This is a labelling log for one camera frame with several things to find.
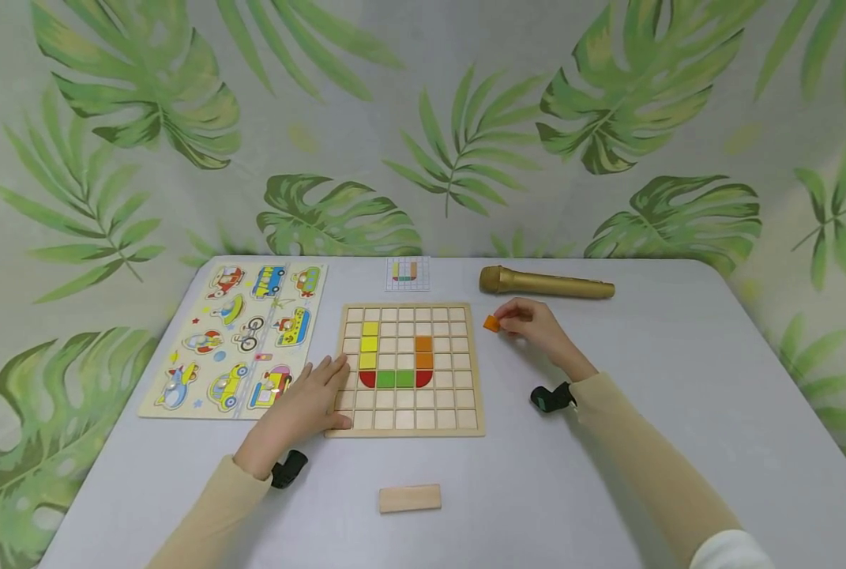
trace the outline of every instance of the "orange block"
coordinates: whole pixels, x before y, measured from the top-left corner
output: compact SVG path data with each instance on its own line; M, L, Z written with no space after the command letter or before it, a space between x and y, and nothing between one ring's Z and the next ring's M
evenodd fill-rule
M416 351L417 352L432 352L432 336L417 336L416 337Z
M494 332L498 332L502 329L502 326L498 323L498 318L494 317L492 314L485 317L485 322L483 322L483 328L487 330L492 330Z
M432 352L417 352L416 353L416 369L430 370L432 369Z

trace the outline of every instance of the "wooden puzzle board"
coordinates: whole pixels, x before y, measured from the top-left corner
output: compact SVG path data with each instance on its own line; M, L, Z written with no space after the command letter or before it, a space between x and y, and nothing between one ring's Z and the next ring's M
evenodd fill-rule
M349 304L340 349L351 372L333 408L353 427L328 437L485 435L470 305Z
M265 414L305 365L327 271L308 262L217 262L169 356L149 378L139 416Z

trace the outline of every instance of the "gold toy microphone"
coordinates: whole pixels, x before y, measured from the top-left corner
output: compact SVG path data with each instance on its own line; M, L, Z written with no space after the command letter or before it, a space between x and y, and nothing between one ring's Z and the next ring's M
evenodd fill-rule
M611 282L538 275L511 270L501 265L484 267L480 271L480 289L493 293L517 290L579 299L610 299L615 294L615 285Z

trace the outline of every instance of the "green block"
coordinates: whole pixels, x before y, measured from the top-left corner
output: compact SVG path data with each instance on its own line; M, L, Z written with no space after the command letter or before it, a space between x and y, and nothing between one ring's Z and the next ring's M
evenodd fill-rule
M409 387L412 389L414 385L416 385L416 378L413 370L397 371L397 387Z
M394 370L379 370L375 374L375 387L394 388Z

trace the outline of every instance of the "orange cube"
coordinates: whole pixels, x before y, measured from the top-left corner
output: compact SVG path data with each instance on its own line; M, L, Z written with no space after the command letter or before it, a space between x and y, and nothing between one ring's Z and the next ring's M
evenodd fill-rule
M502 328L502 326L498 323L498 318L490 314L489 316L485 317L485 322L483 322L483 328L487 330L492 330L497 333Z

